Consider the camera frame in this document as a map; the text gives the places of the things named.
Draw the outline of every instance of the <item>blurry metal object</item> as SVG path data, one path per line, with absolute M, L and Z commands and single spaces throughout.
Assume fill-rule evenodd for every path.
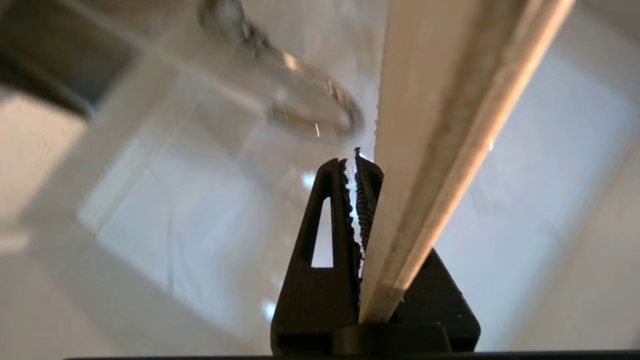
M 325 136 L 349 138 L 362 128 L 362 112 L 347 91 L 336 81 L 306 66 L 295 56 L 272 46 L 266 32 L 244 16 L 240 0 L 205 0 L 200 11 L 200 23 L 205 29 L 221 31 L 230 42 L 249 48 L 257 58 L 272 60 L 299 78 L 320 88 L 338 102 L 346 113 L 349 124 L 339 127 L 310 119 L 279 102 L 271 105 L 269 121 L 317 138 Z
M 134 49 L 57 1 L 14 1 L 0 14 L 0 83 L 88 119 Z

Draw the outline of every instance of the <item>white wooden stick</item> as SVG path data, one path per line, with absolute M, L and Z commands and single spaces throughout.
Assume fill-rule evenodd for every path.
M 386 322 L 478 170 L 572 0 L 395 0 L 376 163 L 385 173 L 360 322 Z

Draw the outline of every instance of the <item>white wall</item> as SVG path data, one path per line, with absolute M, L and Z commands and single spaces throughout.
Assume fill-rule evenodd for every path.
M 478 350 L 514 347 L 635 138 L 639 100 L 640 52 L 576 9 L 436 245 Z
M 640 139 L 542 298 L 520 349 L 640 346 Z

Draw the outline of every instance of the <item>wooden strip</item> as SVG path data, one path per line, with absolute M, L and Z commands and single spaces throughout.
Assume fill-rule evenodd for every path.
M 386 322 L 429 254 L 572 0 L 395 0 L 376 163 L 385 173 L 360 322 Z

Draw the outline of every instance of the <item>black plastic part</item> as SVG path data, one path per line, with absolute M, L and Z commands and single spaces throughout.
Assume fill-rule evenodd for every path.
M 373 217 L 378 207 L 378 197 L 385 175 L 380 167 L 360 155 L 360 148 L 356 153 L 356 212 L 360 224 L 360 239 L 362 248 L 367 252 L 369 235 L 373 225 Z
M 435 249 L 404 293 L 394 320 L 402 324 L 440 323 L 454 352 L 473 351 L 480 324 Z
M 271 321 L 275 355 L 330 354 L 333 331 L 358 322 L 358 281 L 343 164 L 318 169 Z M 331 198 L 333 268 L 312 268 L 323 201 Z
M 358 324 L 333 333 L 333 355 L 410 356 L 451 352 L 447 331 L 439 323 Z

